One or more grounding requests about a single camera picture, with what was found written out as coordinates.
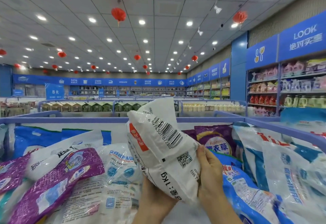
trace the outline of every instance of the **corrugated wall panel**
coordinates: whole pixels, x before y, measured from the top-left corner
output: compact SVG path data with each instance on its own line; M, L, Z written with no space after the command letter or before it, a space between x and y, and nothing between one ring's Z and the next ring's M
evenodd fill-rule
M326 10L326 0L296 0L249 31L248 47Z
M231 58L231 45L226 46L224 49L220 50L218 53L211 56L202 64L198 65L196 68L187 73L187 78L208 69L210 66L223 61L226 58Z

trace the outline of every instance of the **red lantern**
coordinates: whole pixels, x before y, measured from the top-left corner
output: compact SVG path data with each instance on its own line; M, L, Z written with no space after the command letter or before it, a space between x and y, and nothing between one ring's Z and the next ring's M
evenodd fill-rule
M235 23L242 23L248 18L247 12L246 11L238 11L234 16L233 16L233 21Z
M135 55L135 56L134 56L134 59L135 59L136 61L138 61L140 58L141 58L140 55Z
M59 56L59 57L65 57L65 56L67 56L67 54L64 53L63 51L59 51L59 52L58 52L58 56Z
M4 49L0 49L0 55L6 55L7 52Z
M125 11L123 11L120 8L112 8L111 14L118 21L118 26L119 26L119 22L124 21L126 18Z

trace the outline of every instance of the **ceiling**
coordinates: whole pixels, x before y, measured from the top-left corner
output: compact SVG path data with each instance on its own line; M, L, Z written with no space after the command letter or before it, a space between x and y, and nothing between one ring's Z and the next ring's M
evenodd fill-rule
M148 70L153 72L172 69L174 73L185 73L187 64L191 65L189 70L194 66L191 61L194 54L199 57L198 63L202 63L292 1L0 0L0 48L7 51L6 56L0 57L0 63L19 63L33 68L51 68L56 64L62 67L60 70L80 70L79 66L84 71L96 65L97 71L123 72L144 72L142 66L151 63L148 67L152 69ZM218 14L213 8L215 5L222 8ZM127 14L119 26L111 15L111 9L115 7ZM231 28L232 17L238 10L247 11L248 19L241 28ZM141 25L139 20L144 20L145 24ZM192 26L186 25L189 21L192 21ZM212 45L213 41L217 41L217 45ZM62 49L67 57L58 57L57 48ZM139 61L133 58L136 54L141 56Z

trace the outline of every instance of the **purple package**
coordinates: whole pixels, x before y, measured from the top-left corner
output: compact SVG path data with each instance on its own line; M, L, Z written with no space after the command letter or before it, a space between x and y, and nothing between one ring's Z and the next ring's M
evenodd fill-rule
M68 155L52 171L25 193L15 206L8 224L34 224L51 214L66 200L79 180L104 173L102 160L94 148Z
M197 135L196 135L196 131L194 129L182 130L182 132L197 141Z
M0 195L22 184L30 155L0 163Z
M232 138L232 128L226 124L215 126L195 126L197 140L206 148L221 154L235 156L237 147Z

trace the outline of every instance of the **ceiling light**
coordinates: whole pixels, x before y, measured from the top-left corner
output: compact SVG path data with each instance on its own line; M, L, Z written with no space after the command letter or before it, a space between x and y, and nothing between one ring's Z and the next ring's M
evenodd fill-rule
M233 24L231 25L231 28L236 28L238 25L239 25L239 23L233 23Z
M41 15L37 15L36 17L39 18L40 20L46 20L46 18L44 16L41 16Z
M92 23L95 23L95 22L96 22L96 20L95 20L93 17L88 18L88 20L89 20L90 22L92 22Z

